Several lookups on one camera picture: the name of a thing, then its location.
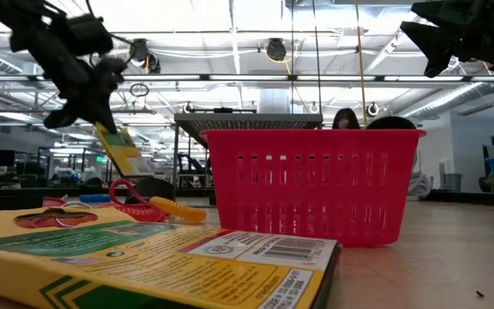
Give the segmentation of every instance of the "table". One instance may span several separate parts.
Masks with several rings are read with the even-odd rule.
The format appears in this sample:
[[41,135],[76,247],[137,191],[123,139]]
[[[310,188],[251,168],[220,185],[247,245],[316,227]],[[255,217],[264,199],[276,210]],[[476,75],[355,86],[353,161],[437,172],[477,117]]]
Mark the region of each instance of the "table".
[[494,308],[494,207],[408,203],[397,243],[343,250],[328,308]]

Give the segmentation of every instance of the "ceiling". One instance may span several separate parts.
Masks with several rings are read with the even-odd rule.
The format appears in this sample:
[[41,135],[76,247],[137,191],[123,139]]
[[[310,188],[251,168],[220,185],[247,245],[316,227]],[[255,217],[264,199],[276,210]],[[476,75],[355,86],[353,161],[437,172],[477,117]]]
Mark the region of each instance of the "ceiling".
[[[361,53],[356,52],[358,21],[354,1],[317,0],[316,18],[312,7],[304,5],[306,1],[296,1],[294,9],[287,5],[290,0],[92,0],[91,4],[94,13],[104,17],[110,32],[126,39],[148,39],[149,48],[160,60],[161,74],[165,75],[287,75],[291,71],[295,75],[359,76],[363,71],[370,76],[422,76],[426,58],[398,31],[402,21],[413,21],[417,17],[410,12],[410,5],[416,1],[363,1],[365,4],[359,8]],[[83,0],[49,2],[69,15],[87,12]],[[286,59],[290,59],[287,64],[268,59],[264,46],[270,38],[283,40]],[[127,57],[126,44],[116,41],[115,47],[114,55]],[[360,57],[363,69],[360,69]],[[1,23],[0,58],[21,68],[22,74],[39,73],[27,52],[10,52],[9,29]],[[127,73],[144,74],[143,69],[132,65]],[[459,64],[453,61],[449,70],[443,72],[445,76],[486,74],[480,62]],[[351,107],[362,117],[362,92],[358,82],[326,83],[321,91],[317,82],[298,83],[293,89],[290,83],[272,82],[146,82],[150,93],[139,99],[130,94],[131,84],[123,85],[111,97],[112,109],[146,107],[154,114],[117,114],[115,119],[118,123],[159,125],[136,129],[156,142],[171,141],[168,133],[160,133],[169,132],[165,125],[172,122],[172,114],[181,112],[187,102],[205,108],[256,108],[264,88],[287,89],[291,93],[289,98],[298,106],[319,102],[321,95],[325,122],[330,122],[342,107]],[[458,86],[454,83],[442,86],[422,82],[368,83],[364,94],[366,102],[376,102],[382,113],[392,114],[441,88]],[[3,103],[4,108],[23,109],[34,106],[37,101],[38,105],[44,103],[43,108],[53,109],[64,103],[54,96],[57,91],[51,84],[36,88],[19,82],[0,82],[0,92],[24,103]],[[88,133],[90,128],[85,126],[81,130]]]

